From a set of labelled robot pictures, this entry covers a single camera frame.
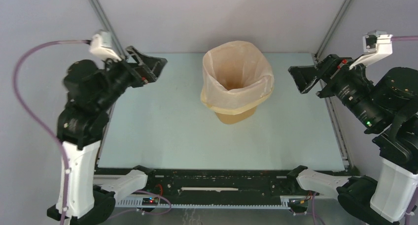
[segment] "robotic arm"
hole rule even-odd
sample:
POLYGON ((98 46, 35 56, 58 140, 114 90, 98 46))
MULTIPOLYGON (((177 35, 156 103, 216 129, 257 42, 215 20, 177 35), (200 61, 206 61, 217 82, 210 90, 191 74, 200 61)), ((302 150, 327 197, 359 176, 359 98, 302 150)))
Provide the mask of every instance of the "robotic arm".
POLYGON ((337 199, 370 225, 399 224, 418 184, 418 71, 394 67, 375 86, 365 75, 368 65, 392 53, 391 38, 370 32, 363 37, 365 54, 356 60, 329 55, 315 66, 289 68, 300 93, 324 81, 318 97, 336 96, 365 126, 365 134, 379 134, 373 143, 380 147, 383 168, 379 182, 367 176, 333 177, 304 166, 288 176, 304 190, 337 199))
POLYGON ((58 117, 57 137, 67 153, 70 168, 61 173, 60 197, 47 215, 60 220, 63 195, 68 195, 66 217, 71 225, 95 225, 104 222, 115 204, 145 187, 147 175, 135 168, 111 184, 93 187, 96 155, 109 121, 108 110, 128 87, 141 87, 155 82, 166 59, 144 55, 134 47, 127 49, 128 58, 119 57, 111 49, 107 32, 99 32, 90 42, 90 52, 104 62, 98 69, 92 60, 75 62, 68 68, 64 85, 68 90, 67 103, 58 117), (64 185, 69 177, 68 191, 64 185))

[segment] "trash bin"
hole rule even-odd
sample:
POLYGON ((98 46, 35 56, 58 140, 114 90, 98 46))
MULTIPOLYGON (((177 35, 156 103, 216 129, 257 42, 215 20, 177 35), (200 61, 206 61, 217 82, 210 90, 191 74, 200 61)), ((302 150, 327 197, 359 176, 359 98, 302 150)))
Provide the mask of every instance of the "trash bin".
POLYGON ((203 57, 203 80, 201 101, 225 124, 250 117, 274 88, 269 62, 245 41, 209 50, 203 57))

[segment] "plastic bag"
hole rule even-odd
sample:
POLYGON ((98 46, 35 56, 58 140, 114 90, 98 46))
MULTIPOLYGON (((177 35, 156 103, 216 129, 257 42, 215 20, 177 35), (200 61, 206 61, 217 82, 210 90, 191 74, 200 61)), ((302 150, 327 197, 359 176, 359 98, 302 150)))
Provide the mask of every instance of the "plastic bag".
POLYGON ((265 101, 274 76, 264 55, 253 44, 233 41, 203 57, 201 101, 216 113, 237 115, 265 101))

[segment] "white wall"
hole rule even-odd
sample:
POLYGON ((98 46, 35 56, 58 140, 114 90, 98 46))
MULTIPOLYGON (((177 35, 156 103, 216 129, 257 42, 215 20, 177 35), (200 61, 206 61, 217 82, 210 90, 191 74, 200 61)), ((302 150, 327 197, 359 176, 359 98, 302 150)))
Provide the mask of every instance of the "white wall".
POLYGON ((123 46, 201 52, 233 40, 316 53, 344 0, 100 0, 123 46))
MULTIPOLYGON (((418 0, 354 0, 337 28, 323 57, 328 54, 353 57, 363 52, 362 36, 372 30, 395 36, 418 34, 418 0)), ((394 42, 393 54, 367 68, 366 75, 377 83, 392 67, 417 69, 418 42, 394 42)), ((378 179, 381 169, 379 148, 372 143, 376 135, 365 135, 365 127, 337 100, 337 114, 343 134, 362 174, 378 179)))
MULTIPOLYGON (((12 69, 38 44, 87 39, 101 25, 87 0, 0 0, 0 21, 0 224, 57 224, 46 209, 58 199, 60 154, 18 105, 12 69)), ((54 131, 66 100, 66 70, 89 58, 87 45, 58 45, 35 53, 23 66, 23 97, 54 131)))

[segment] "light blue tabletop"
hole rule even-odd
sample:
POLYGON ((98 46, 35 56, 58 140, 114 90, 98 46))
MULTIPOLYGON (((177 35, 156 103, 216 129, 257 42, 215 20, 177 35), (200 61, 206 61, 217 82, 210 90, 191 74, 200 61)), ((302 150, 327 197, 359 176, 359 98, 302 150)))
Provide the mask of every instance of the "light blue tabletop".
POLYGON ((325 100, 301 95, 287 72, 310 54, 268 53, 275 89, 250 118, 225 125, 200 102, 204 54, 151 54, 168 64, 156 83, 116 103, 99 167, 344 170, 325 100))

